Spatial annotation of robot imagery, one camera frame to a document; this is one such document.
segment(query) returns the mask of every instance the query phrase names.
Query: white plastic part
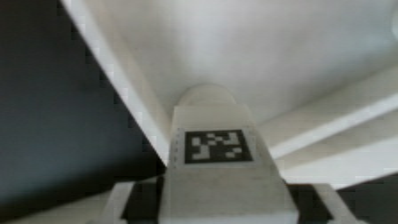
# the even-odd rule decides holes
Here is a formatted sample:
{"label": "white plastic part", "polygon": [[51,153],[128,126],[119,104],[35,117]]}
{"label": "white plastic part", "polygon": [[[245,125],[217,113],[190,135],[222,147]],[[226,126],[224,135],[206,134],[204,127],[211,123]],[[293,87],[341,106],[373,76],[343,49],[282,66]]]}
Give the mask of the white plastic part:
{"label": "white plastic part", "polygon": [[215,85],[204,84],[192,87],[179,99],[179,106],[236,104],[229,90]]}
{"label": "white plastic part", "polygon": [[364,224],[362,221],[357,220],[352,211],[346,207],[343,199],[336,190],[332,189],[329,184],[314,184],[314,190],[318,192],[323,204],[327,206],[329,212],[332,214],[334,220],[329,224]]}
{"label": "white plastic part", "polygon": [[[210,85],[188,91],[181,104],[174,109],[160,224],[295,224],[298,212],[249,108],[234,104],[226,89]],[[229,160],[231,133],[242,133],[233,147],[240,148],[236,153],[249,152],[250,159]],[[218,139],[217,146],[210,139]]]}
{"label": "white plastic part", "polygon": [[126,220],[121,219],[121,215],[128,203],[131,189],[133,182],[115,184],[101,217],[89,224],[126,224]]}

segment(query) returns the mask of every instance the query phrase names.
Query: black surface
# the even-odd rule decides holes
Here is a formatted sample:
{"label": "black surface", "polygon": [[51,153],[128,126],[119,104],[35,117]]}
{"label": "black surface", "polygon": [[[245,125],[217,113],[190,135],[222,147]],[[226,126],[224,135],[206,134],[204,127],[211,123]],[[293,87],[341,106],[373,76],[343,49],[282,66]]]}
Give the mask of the black surface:
{"label": "black surface", "polygon": [[[238,136],[238,144],[226,145],[224,141],[229,140],[229,133],[234,133]],[[192,139],[201,140],[201,145],[208,146],[210,149],[210,158],[195,159],[194,155],[201,154],[201,146],[194,146]],[[233,153],[233,149],[240,148],[242,152]],[[249,151],[247,141],[242,130],[226,130],[226,131],[190,131],[185,135],[185,164],[197,163],[231,163],[231,162],[247,162],[252,161],[252,155]]]}
{"label": "black surface", "polygon": [[128,224],[158,224],[162,189],[163,176],[156,182],[135,183],[121,217]]}
{"label": "black surface", "polygon": [[162,172],[55,0],[0,0],[0,222]]}
{"label": "black surface", "polygon": [[313,185],[293,184],[288,189],[298,209],[298,224],[327,224],[332,215]]}
{"label": "black surface", "polygon": [[398,223],[398,174],[341,189],[339,195],[361,220]]}

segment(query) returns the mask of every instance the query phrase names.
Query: white panel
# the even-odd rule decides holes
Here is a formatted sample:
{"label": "white panel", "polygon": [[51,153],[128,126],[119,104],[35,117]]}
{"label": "white panel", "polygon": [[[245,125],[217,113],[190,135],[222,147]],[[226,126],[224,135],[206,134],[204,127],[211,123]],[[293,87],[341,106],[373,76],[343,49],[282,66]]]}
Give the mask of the white panel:
{"label": "white panel", "polygon": [[398,172],[398,111],[277,159],[286,181],[345,188]]}
{"label": "white panel", "polygon": [[263,122],[396,62],[396,0],[101,2],[169,115],[215,83]]}
{"label": "white panel", "polygon": [[396,108],[398,67],[346,86],[259,126],[274,158],[306,148]]}
{"label": "white panel", "polygon": [[62,2],[128,110],[165,161],[170,121],[128,50],[121,30],[115,29],[112,15],[98,0]]}

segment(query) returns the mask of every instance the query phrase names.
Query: dark background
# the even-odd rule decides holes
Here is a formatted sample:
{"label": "dark background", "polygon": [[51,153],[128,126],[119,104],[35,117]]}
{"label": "dark background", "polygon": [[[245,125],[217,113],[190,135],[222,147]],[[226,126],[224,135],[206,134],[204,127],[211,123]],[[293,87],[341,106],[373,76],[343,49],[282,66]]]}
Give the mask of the dark background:
{"label": "dark background", "polygon": [[[163,172],[57,0],[0,0],[0,222]],[[339,191],[398,223],[398,176]]]}

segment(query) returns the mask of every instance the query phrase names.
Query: black and white square pattern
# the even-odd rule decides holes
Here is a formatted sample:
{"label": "black and white square pattern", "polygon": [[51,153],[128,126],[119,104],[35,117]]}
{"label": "black and white square pattern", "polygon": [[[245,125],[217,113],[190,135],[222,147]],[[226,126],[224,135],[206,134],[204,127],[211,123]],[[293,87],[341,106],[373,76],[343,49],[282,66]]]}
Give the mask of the black and white square pattern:
{"label": "black and white square pattern", "polygon": [[242,130],[185,133],[185,164],[252,161]]}

